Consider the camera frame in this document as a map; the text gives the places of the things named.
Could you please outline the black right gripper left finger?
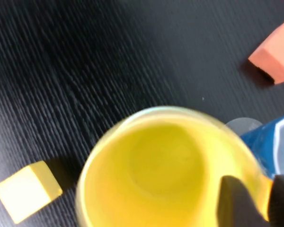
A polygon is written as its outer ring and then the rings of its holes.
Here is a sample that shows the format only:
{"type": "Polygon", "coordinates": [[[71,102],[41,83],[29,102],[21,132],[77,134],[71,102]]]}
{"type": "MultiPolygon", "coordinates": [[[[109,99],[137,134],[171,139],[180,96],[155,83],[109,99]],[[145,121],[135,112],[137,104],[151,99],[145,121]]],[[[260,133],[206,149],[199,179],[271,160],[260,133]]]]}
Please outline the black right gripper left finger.
{"type": "Polygon", "coordinates": [[[244,184],[233,176],[222,177],[217,220],[220,227],[270,226],[258,212],[244,184]]]}

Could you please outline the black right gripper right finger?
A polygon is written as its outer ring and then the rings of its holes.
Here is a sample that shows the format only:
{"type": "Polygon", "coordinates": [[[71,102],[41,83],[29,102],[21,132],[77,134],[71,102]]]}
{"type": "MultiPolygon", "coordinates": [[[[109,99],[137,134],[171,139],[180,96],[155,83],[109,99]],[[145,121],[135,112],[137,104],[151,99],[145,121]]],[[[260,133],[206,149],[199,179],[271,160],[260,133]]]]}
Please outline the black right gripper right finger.
{"type": "Polygon", "coordinates": [[[284,175],[276,175],[269,200],[269,222],[272,227],[284,227],[284,175]]]}

